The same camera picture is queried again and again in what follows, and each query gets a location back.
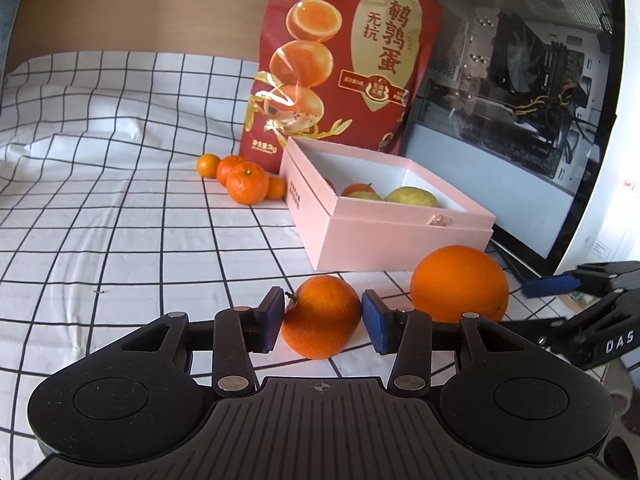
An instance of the pink cardboard box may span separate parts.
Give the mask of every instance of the pink cardboard box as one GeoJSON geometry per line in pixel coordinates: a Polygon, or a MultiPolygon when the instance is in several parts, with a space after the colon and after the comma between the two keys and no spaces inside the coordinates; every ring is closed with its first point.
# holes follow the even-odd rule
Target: pink cardboard box
{"type": "Polygon", "coordinates": [[[290,138],[280,176],[286,202],[315,270],[414,270],[448,245],[484,250],[495,216],[408,158],[322,140],[290,138]],[[385,197],[401,186],[433,193],[441,208],[336,195],[356,182],[385,197]]]}

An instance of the metal pin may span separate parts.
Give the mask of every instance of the metal pin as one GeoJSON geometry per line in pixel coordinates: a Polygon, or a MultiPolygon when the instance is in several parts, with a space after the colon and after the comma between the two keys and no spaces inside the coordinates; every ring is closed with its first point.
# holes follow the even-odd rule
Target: metal pin
{"type": "Polygon", "coordinates": [[[249,381],[239,375],[228,375],[218,381],[218,387],[226,392],[239,392],[249,385],[249,381]]]}
{"type": "Polygon", "coordinates": [[[401,375],[394,380],[396,388],[408,392],[417,392],[425,387],[426,383],[422,377],[416,375],[401,375]]]}

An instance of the grid pattern cloth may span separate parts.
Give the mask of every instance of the grid pattern cloth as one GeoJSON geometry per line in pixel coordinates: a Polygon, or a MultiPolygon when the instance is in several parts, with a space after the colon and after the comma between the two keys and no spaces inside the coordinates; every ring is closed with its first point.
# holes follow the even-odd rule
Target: grid pattern cloth
{"type": "MultiPolygon", "coordinates": [[[[0,478],[42,455],[26,417],[48,375],[167,312],[212,319],[294,291],[313,271],[284,202],[234,203],[194,170],[204,152],[237,153],[252,62],[182,54],[79,52],[10,74],[0,114],[0,478]]],[[[504,267],[500,257],[493,256],[504,267]]],[[[508,271],[508,317],[570,316],[529,300],[508,271]]],[[[410,272],[337,272],[361,294],[410,306],[410,272]]],[[[282,341],[252,354],[266,376],[381,376],[364,327],[328,360],[282,341]]],[[[433,383],[454,372],[435,352],[433,383]]],[[[207,352],[193,376],[210,383],[207,352]]],[[[602,370],[592,372],[600,377],[602,370]]]]}

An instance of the ribbed black plate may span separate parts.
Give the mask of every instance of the ribbed black plate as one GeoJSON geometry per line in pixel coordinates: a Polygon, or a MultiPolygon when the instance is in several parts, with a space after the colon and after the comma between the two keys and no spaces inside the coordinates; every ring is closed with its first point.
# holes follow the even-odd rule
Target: ribbed black plate
{"type": "Polygon", "coordinates": [[[593,458],[526,468],[463,447],[422,400],[377,379],[269,378],[221,400],[183,446],[116,468],[49,458],[29,480],[616,480],[593,458]]]}

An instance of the red banner on package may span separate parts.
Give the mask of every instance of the red banner on package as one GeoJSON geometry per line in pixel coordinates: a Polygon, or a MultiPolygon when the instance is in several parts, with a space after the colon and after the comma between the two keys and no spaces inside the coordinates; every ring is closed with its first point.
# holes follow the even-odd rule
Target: red banner on package
{"type": "Polygon", "coordinates": [[[406,106],[409,100],[409,92],[407,90],[393,86],[389,79],[381,75],[364,77],[350,70],[342,70],[338,86],[354,92],[360,92],[377,103],[390,102],[406,106]]]}

